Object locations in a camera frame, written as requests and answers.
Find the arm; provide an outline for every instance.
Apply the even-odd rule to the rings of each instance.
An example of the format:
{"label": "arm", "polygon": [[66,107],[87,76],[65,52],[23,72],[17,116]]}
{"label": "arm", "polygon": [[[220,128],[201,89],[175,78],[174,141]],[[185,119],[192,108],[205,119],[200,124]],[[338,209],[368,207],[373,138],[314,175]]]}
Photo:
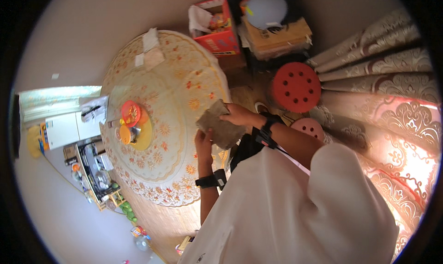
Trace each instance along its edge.
{"label": "arm", "polygon": [[[195,148],[198,158],[198,178],[213,175],[211,137],[211,129],[209,129],[208,134],[199,130],[195,136]],[[219,198],[219,191],[217,190],[217,187],[200,188],[200,197],[202,200],[200,205],[200,223],[203,224],[215,201]]]}
{"label": "arm", "polygon": [[[248,109],[233,103],[228,103],[229,115],[222,115],[220,119],[233,124],[262,128],[266,117],[252,113]],[[323,145],[318,139],[281,123],[271,126],[271,137],[287,153],[307,169],[311,169],[311,160],[314,153]]]}

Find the white shirt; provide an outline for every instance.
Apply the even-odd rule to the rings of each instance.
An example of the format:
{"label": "white shirt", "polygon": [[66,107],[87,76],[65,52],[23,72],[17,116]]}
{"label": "white shirt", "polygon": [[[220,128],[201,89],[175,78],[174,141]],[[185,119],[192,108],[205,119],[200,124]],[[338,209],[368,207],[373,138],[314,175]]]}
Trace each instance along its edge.
{"label": "white shirt", "polygon": [[311,176],[267,147],[238,164],[180,264],[390,263],[398,227],[349,148]]}

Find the plastic stool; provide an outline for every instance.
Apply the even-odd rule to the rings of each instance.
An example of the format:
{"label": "plastic stool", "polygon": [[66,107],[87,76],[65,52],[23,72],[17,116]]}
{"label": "plastic stool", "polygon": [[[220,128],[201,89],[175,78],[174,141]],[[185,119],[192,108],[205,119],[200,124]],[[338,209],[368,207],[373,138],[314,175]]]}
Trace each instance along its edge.
{"label": "plastic stool", "polygon": [[291,124],[291,128],[311,135],[323,142],[325,134],[322,126],[312,118],[301,118]]}
{"label": "plastic stool", "polygon": [[321,95],[317,74],[308,65],[298,62],[283,65],[272,82],[272,95],[283,108],[304,113],[317,105]]}

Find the white refrigerator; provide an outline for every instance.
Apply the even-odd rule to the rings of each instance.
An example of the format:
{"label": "white refrigerator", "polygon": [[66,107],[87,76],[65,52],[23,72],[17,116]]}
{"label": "white refrigerator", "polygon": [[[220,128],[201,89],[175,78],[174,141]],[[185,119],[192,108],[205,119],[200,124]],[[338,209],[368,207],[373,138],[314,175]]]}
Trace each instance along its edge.
{"label": "white refrigerator", "polygon": [[47,118],[45,122],[50,150],[100,135],[99,123],[83,123],[81,112]]}

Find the curtain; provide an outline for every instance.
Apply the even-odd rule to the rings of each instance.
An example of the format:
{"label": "curtain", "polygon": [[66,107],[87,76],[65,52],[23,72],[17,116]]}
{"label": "curtain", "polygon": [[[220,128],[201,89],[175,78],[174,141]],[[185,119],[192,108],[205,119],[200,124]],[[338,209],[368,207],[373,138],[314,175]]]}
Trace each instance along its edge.
{"label": "curtain", "polygon": [[101,89],[101,86],[70,86],[20,92],[22,121],[28,123],[80,111],[79,99],[99,97]]}
{"label": "curtain", "polygon": [[394,261],[426,211],[441,157],[441,98],[417,27],[395,10],[307,64],[323,89],[310,117],[325,143],[356,152],[400,228]]}

